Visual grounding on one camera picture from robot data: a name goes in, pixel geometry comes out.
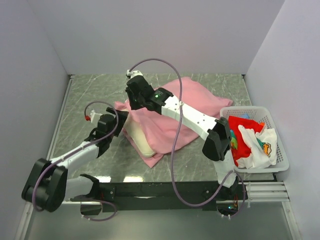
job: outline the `pink cloth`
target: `pink cloth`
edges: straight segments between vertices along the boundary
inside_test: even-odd
[[[176,79],[165,84],[162,88],[167,89],[178,97],[179,86],[179,80]],[[215,118],[220,117],[221,108],[230,106],[233,102],[227,98],[214,96],[208,89],[200,83],[192,81],[189,77],[182,77],[182,101],[196,110]],[[150,168],[152,168],[164,154],[171,152],[178,128],[178,122],[176,120],[159,115],[154,111],[148,111],[146,108],[131,110],[128,100],[125,101],[125,103],[115,102],[115,108],[117,110],[128,109],[132,119],[140,124],[149,146],[156,152],[154,156],[150,158],[143,157],[125,129],[123,129],[123,133]],[[198,136],[199,135],[190,128],[182,125],[175,150],[181,149]]]

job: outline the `white basket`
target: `white basket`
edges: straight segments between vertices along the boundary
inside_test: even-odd
[[[270,112],[262,106],[229,106],[224,107],[220,110],[220,116],[226,119],[229,116],[241,117],[244,114],[248,114],[250,119],[258,122],[265,123],[268,129],[275,129],[277,135],[277,148],[276,148],[276,165],[271,165],[267,168],[263,169],[246,169],[246,168],[238,168],[234,166],[234,170],[240,173],[277,173],[281,171],[285,171],[289,168],[289,161],[287,158],[287,154],[285,152],[284,146],[279,137],[276,125],[274,120],[271,117]]]

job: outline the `marble tabletop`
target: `marble tabletop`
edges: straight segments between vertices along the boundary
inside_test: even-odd
[[[235,106],[250,106],[250,98],[244,79],[240,74],[182,74],[201,83],[215,96],[233,100]],[[171,74],[145,74],[145,79],[154,88],[177,78]],[[66,98],[53,157],[58,157],[77,147],[88,136],[94,126],[84,119],[84,107],[94,100],[105,100],[111,104],[124,102],[128,97],[125,92],[124,74],[73,75]],[[98,113],[105,113],[106,106],[97,103],[93,106]],[[177,181],[216,181],[217,173],[213,161],[202,154],[204,141],[196,140],[176,151],[174,172]],[[110,148],[99,158],[83,165],[73,174],[97,177],[101,182],[169,182],[170,155],[165,155],[153,168],[149,168],[136,150],[121,133],[114,137]],[[273,180],[271,173],[242,174],[245,180]]]

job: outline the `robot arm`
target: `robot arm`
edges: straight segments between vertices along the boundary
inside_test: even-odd
[[[234,162],[230,151],[230,128],[228,121],[221,117],[214,118],[203,114],[193,107],[179,102],[172,92],[160,87],[154,90],[143,77],[140,71],[127,71],[127,88],[129,103],[132,110],[147,108],[164,115],[180,120],[180,106],[182,106],[182,124],[196,132],[205,140],[202,153],[214,161],[218,182],[221,184],[228,172],[233,171]],[[229,175],[223,186],[230,188],[236,182],[236,174]]]
[[[127,82],[127,92],[129,103],[132,110],[147,108],[149,111],[155,111],[160,115],[168,116],[177,121],[180,120],[180,106],[182,107],[182,123],[195,131],[203,140],[203,154],[214,161],[214,166],[218,175],[218,183],[221,184],[224,177],[234,169],[233,159],[230,153],[230,129],[228,121],[225,118],[216,119],[205,115],[191,106],[179,102],[179,99],[164,88],[154,90],[147,83],[142,73],[139,71],[127,72],[129,81]],[[107,108],[107,112],[115,114],[112,108]],[[118,136],[128,117],[128,112],[117,111],[118,125],[114,133],[105,139],[93,144],[92,142],[101,139],[109,134],[116,126],[116,119],[111,114],[96,114],[99,119],[90,120],[97,122],[89,136],[82,144],[74,150],[51,159],[39,159],[33,166],[29,178],[22,191],[22,198],[32,202],[32,195],[36,182],[40,175],[54,163],[55,166],[41,179],[35,194],[35,202],[41,209],[48,212],[55,211],[63,202],[76,196],[85,196],[86,198],[96,198],[99,196],[101,186],[99,180],[87,174],[81,174],[77,178],[68,179],[68,175],[78,169],[80,166],[100,157],[109,148],[114,136]],[[228,189],[229,194],[235,194],[238,180],[236,174],[231,173],[223,186]]]
[[[115,114],[114,110],[110,107],[106,111]],[[41,180],[36,191],[36,205],[48,212],[53,212],[61,205],[63,200],[68,200],[79,195],[84,195],[87,198],[96,197],[99,193],[98,179],[88,174],[81,174],[77,178],[68,179],[68,175],[80,166],[100,157],[108,150],[113,137],[117,137],[120,134],[128,117],[128,112],[117,110],[119,121],[114,133],[96,144],[86,146],[90,142],[106,136],[115,128],[117,120],[111,114],[96,114],[95,117],[98,116],[98,120],[95,120],[91,116],[91,122],[97,122],[97,127],[75,149],[51,160],[41,158],[36,161],[23,188],[22,198],[28,202],[32,202],[32,194],[40,175],[50,165],[64,158],[65,160],[53,166]],[[77,153],[67,157],[74,151],[77,151]]]

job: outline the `folded cloth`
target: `folded cloth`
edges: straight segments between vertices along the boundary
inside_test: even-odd
[[[124,123],[123,129],[126,132],[126,136],[129,137],[129,141],[133,143],[132,145],[140,154],[140,156],[145,158],[151,158],[153,155],[156,154],[156,152],[149,146],[145,133],[140,127],[140,124],[132,119],[131,114],[128,115]]]
[[[237,160],[240,158],[247,158],[251,154],[250,148],[245,144],[241,132],[238,129],[239,125],[244,126],[246,129],[253,129],[255,133],[259,133],[264,128],[263,125],[257,123],[251,119],[245,119],[236,116],[229,116],[228,118],[230,129],[233,131],[235,135],[235,139],[237,141],[237,149],[231,148],[232,156],[234,164],[238,167]]]
[[[248,157],[241,157],[237,160],[239,168],[265,169],[277,163],[277,134],[274,128],[264,129],[257,133],[242,125],[239,125],[238,129],[243,141],[251,150]]]
[[[233,102],[227,98],[214,96],[208,89],[200,83],[192,81],[189,77],[182,77],[181,80],[182,101],[206,115],[220,118],[220,109],[230,106]],[[165,84],[162,88],[179,96],[180,83],[178,79]],[[139,147],[137,147],[135,143],[137,140],[132,139],[132,137],[128,135],[126,127],[123,128],[123,133],[150,168],[152,168],[164,154],[171,152],[178,128],[178,121],[167,116],[159,115],[154,111],[148,111],[146,108],[131,110],[128,100],[125,101],[125,103],[115,102],[115,108],[117,110],[127,109],[131,120],[138,123],[142,129],[148,145],[155,152],[152,157],[145,157],[141,151],[139,151]],[[190,128],[182,125],[175,150],[181,149],[198,136],[199,135]]]

